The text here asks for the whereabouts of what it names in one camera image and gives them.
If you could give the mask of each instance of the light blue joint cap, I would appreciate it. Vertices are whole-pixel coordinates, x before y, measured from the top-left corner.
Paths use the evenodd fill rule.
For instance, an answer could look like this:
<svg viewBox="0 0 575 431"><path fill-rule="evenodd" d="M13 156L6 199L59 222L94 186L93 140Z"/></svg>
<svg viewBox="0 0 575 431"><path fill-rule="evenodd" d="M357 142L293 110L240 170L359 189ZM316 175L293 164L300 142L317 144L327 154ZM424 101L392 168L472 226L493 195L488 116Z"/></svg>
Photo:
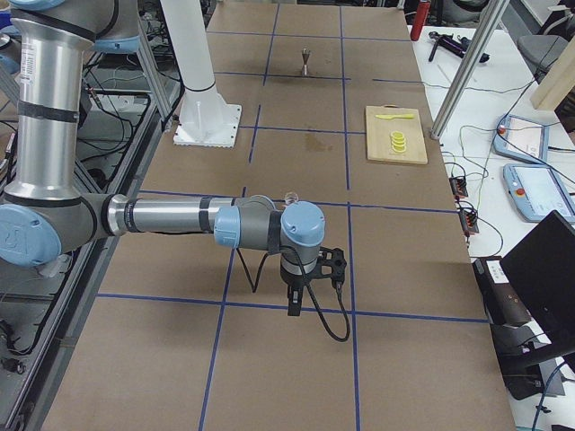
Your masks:
<svg viewBox="0 0 575 431"><path fill-rule="evenodd" d="M237 249L240 245L240 208L221 207L216 214L214 238L219 245Z"/></svg>
<svg viewBox="0 0 575 431"><path fill-rule="evenodd" d="M58 234L43 217L27 207L0 206L0 258L20 267L51 262L62 252Z"/></svg>
<svg viewBox="0 0 575 431"><path fill-rule="evenodd" d="M140 48L140 37L134 36L124 39L98 39L92 51L104 54L133 54Z"/></svg>
<svg viewBox="0 0 575 431"><path fill-rule="evenodd" d="M325 235L325 216L311 202L296 202L288 205L281 215L281 230L297 245L315 247Z"/></svg>
<svg viewBox="0 0 575 431"><path fill-rule="evenodd" d="M10 0L12 6L25 11L45 11L60 6L66 0Z"/></svg>

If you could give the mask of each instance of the white pillar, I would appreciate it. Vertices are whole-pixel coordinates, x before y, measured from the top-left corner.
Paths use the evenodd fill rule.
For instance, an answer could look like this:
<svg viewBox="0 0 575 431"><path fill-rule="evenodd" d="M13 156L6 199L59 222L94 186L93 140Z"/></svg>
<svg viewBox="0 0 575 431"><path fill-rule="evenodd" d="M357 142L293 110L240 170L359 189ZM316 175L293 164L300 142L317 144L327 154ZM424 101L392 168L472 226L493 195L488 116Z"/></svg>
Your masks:
<svg viewBox="0 0 575 431"><path fill-rule="evenodd" d="M199 0L161 0L186 86L177 145L234 146L242 107L217 92Z"/></svg>

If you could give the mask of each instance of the yellow knife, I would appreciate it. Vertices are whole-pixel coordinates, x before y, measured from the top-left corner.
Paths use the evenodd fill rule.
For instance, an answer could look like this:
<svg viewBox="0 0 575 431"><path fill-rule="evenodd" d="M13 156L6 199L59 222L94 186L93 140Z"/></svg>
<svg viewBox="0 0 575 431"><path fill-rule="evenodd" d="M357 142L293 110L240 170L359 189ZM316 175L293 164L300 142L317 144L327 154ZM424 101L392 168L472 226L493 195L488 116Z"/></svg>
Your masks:
<svg viewBox="0 0 575 431"><path fill-rule="evenodd" d="M377 114L377 119L414 119L413 114Z"/></svg>

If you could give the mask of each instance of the white desk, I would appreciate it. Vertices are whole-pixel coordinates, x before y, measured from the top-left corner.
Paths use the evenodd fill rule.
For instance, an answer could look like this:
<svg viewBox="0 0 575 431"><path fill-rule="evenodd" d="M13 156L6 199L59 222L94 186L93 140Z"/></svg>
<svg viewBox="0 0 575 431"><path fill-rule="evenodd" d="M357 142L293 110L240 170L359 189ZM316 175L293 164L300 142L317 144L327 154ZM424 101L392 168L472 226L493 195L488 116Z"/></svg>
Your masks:
<svg viewBox="0 0 575 431"><path fill-rule="evenodd" d="M422 81L425 84L449 86L461 60L443 48L439 48L435 59L430 63L428 58L433 46L433 40L428 37L430 31L454 33L456 36L472 38L474 30L426 27L420 40L413 43ZM511 37L504 31L495 31L486 52L491 55L491 59L476 67L468 87L505 91L522 87L533 79ZM538 111L531 105L529 97L535 91L536 86L537 84L533 83L529 87L512 113L542 124L552 124L558 121L552 111ZM467 174L480 172L479 167L467 162L462 157L462 147L459 143L461 126L472 125L478 128L494 129L501 116L517 100L521 91L499 94L466 90L457 105L456 113L450 119L446 131L441 137L445 161L461 164ZM431 114L435 118L447 94L447 89L426 86L426 94ZM517 163L517 161L496 154L489 155L492 133L470 128L463 131L464 154L481 166L486 166L489 171L489 177L484 180L482 185L481 202L479 202L481 176L473 175L468 178L467 187L470 197L467 200L476 207L479 203L479 216L500 230L503 236L503 248L500 254L505 255L535 227L535 224L526 223L509 198L502 178L502 168L507 163ZM551 127L550 145L575 148L561 124ZM548 163L575 179L575 154L550 152ZM451 172L451 168L452 165L447 165L448 172ZM459 175L460 173L459 168L455 167L455 174ZM564 183L569 191L575 189L574 184L570 184L568 181ZM481 221L479 228L480 233L472 236L470 241L470 256L487 256L496 252L500 246L500 237L493 229ZM562 370L566 376L573 377L571 370L566 369L566 367L563 367ZM548 397L545 399L544 405L551 409L552 413L541 413L537 422L538 428L551 429L551 424L575 427L575 384L565 383L564 388L565 397ZM531 427L535 405L538 401L539 395L522 401L516 401L509 396L509 402L519 427Z"/></svg>

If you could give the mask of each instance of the label on robot arm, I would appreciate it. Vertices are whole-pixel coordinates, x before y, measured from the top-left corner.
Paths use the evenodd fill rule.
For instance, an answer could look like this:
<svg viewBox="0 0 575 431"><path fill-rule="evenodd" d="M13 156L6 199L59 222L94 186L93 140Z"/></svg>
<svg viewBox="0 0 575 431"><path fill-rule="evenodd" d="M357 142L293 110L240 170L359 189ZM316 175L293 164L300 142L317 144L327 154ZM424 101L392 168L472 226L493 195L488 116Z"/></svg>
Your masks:
<svg viewBox="0 0 575 431"><path fill-rule="evenodd" d="M20 82L22 84L33 84L34 67L36 66L36 51L32 44L22 44L22 62L20 68Z"/></svg>

